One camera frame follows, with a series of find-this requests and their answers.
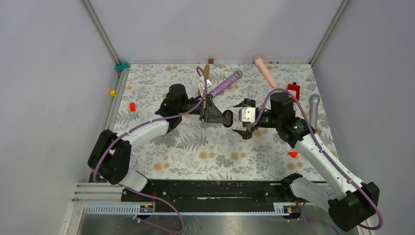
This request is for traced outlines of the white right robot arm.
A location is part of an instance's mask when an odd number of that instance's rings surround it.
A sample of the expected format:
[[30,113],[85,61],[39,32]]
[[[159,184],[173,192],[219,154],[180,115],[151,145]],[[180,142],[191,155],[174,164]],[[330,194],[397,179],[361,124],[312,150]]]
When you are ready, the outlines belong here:
[[[324,187],[293,173],[281,181],[280,194],[285,201],[300,198],[311,202],[327,211],[335,225],[345,232],[357,226],[367,230],[379,230],[383,226],[377,207],[379,187],[373,182],[365,183],[328,150],[294,95],[284,89],[274,89],[261,107],[256,107],[255,101],[248,98],[236,107],[245,128],[236,132],[243,139],[250,139],[257,128],[275,129],[280,139],[305,157],[327,183]],[[378,216],[378,225],[371,228],[362,224],[373,215]]]

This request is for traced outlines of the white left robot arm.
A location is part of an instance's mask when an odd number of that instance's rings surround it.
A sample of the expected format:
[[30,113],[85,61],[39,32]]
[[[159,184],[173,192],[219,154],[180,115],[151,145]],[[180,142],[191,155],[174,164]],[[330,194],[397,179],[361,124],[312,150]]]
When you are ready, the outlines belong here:
[[88,166],[108,183],[131,188],[138,200],[148,200],[152,194],[148,179],[129,167],[132,150],[174,130],[182,121],[182,114],[198,115],[204,123],[231,127],[232,111],[221,112],[212,99],[210,94],[205,98],[188,98],[184,85],[170,86],[152,120],[121,135],[109,129],[102,131],[88,159]]

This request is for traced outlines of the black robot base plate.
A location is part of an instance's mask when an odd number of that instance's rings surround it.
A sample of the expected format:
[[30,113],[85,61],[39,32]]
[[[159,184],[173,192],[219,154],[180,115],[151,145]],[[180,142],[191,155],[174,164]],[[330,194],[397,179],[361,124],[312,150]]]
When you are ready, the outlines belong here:
[[138,195],[128,189],[122,202],[148,202],[156,212],[173,212],[159,199],[172,204],[179,212],[273,212],[274,203],[296,205],[280,181],[150,180]]

